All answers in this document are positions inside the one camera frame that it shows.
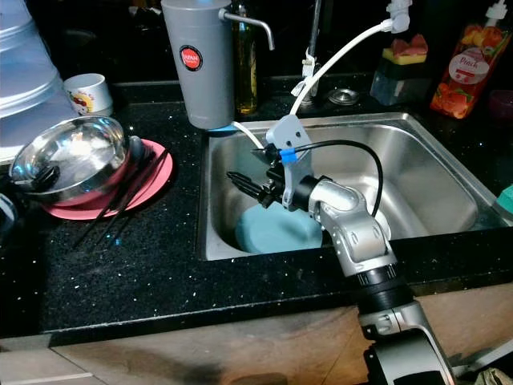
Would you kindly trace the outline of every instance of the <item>olive oil bottle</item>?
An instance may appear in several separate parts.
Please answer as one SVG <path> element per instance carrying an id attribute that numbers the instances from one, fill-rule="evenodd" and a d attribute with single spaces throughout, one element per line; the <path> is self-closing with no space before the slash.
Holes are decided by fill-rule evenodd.
<path id="1" fill-rule="evenodd" d="M 245 0 L 235 0 L 232 6 L 233 12 L 239 16 L 252 17 Z M 235 105 L 242 115 L 253 113 L 258 103 L 255 28 L 246 22 L 233 24 Z"/>

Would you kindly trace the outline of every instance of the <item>blue clip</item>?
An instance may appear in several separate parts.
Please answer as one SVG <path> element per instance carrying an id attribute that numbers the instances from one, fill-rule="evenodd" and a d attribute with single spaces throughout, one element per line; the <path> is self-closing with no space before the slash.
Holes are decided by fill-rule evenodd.
<path id="1" fill-rule="evenodd" d="M 295 148 L 287 148 L 285 150 L 280 151 L 281 163 L 295 163 L 297 162 L 296 149 Z"/>

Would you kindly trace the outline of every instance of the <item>black cable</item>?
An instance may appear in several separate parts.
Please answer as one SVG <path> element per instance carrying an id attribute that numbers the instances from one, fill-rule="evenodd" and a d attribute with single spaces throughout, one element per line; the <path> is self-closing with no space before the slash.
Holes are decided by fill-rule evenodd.
<path id="1" fill-rule="evenodd" d="M 313 150 L 314 148 L 319 147 L 328 147 L 328 146 L 338 146 L 338 145 L 344 145 L 344 146 L 353 146 L 357 148 L 361 148 L 362 150 L 367 151 L 372 158 L 374 159 L 374 162 L 376 162 L 376 168 L 378 169 L 378 192 L 376 193 L 376 201 L 374 202 L 374 208 L 372 210 L 372 216 L 376 217 L 376 213 L 378 212 L 379 204 L 382 200 L 382 191 L 383 191 L 383 167 L 382 162 L 379 160 L 378 154 L 374 152 L 372 148 L 367 146 L 366 144 L 355 142 L 353 140 L 324 140 L 322 142 L 316 142 L 311 144 L 305 144 L 304 146 L 299 146 L 294 148 L 296 152 L 306 151 L 306 150 Z"/>

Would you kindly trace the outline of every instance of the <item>metal tube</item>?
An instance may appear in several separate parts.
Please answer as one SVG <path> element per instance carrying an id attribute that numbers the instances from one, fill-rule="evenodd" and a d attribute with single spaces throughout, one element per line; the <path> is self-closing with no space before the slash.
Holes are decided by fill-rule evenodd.
<path id="1" fill-rule="evenodd" d="M 321 18 L 322 0 L 315 0 L 315 8 L 313 8 L 312 33 L 308 45 L 309 55 L 315 56 L 315 46 L 317 45 L 317 34 L 319 31 L 319 19 Z"/>
<path id="2" fill-rule="evenodd" d="M 248 24 L 253 24 L 254 26 L 261 26 L 264 28 L 265 33 L 267 34 L 267 40 L 269 41 L 269 50 L 274 51 L 274 38 L 273 32 L 271 28 L 267 25 L 267 23 L 262 22 L 261 20 L 256 20 L 255 18 L 243 18 L 242 16 L 236 14 L 230 14 L 226 11 L 225 8 L 221 8 L 219 11 L 219 18 L 221 20 L 232 20 L 234 22 L 246 22 Z"/>

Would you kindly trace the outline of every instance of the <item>yellow sponge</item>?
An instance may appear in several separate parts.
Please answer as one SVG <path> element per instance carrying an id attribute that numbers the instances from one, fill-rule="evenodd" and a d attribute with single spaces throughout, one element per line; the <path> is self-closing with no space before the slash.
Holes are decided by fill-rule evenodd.
<path id="1" fill-rule="evenodd" d="M 382 56 L 394 64 L 398 64 L 399 66 L 405 66 L 407 64 L 424 63 L 426 61 L 427 54 L 403 55 L 396 57 L 394 56 L 394 53 L 391 48 L 384 48 Z"/>

